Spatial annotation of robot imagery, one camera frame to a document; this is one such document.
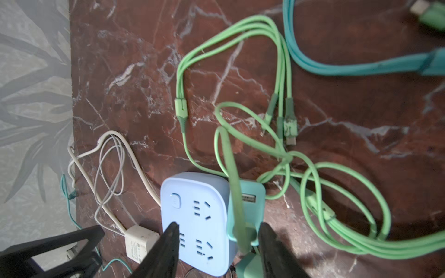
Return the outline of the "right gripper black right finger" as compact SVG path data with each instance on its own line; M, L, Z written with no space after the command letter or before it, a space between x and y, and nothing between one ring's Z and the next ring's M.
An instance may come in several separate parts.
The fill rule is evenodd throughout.
M263 276L265 278L309 278L272 227L262 222L258 234Z

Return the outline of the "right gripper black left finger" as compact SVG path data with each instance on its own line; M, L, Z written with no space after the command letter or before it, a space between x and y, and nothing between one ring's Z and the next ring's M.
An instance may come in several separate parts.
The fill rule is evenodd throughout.
M130 278L175 278L179 246L179 225L171 222Z

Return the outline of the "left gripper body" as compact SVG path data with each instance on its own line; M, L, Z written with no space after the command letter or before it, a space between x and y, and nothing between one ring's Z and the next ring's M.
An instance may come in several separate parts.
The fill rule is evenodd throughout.
M1 251L1 277L93 278L103 265L95 248L104 235L96 225L10 246Z

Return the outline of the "white charger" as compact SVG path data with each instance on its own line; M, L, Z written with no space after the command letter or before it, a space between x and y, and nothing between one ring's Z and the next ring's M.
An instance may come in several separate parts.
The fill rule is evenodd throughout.
M124 232L126 255L140 264L160 238L160 234L135 225Z

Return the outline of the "blue power strip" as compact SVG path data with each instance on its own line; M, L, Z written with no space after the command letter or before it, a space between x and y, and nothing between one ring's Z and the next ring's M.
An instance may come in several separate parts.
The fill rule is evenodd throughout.
M238 252L227 236L229 182L216 175L183 172L161 185L162 227L179 225L179 259L212 276L227 273Z

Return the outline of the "green charger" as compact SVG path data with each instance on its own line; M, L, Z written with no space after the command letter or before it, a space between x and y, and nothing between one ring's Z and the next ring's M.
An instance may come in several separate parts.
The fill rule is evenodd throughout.
M264 219L265 208L265 188L253 180L240 180L242 194L243 212L245 222L242 224L246 228L247 248L250 250L253 246L258 246L258 232ZM234 216L234 206L232 197L229 197L227 214L227 235L229 240L236 242L238 249L241 250L241 242L236 237L236 224Z

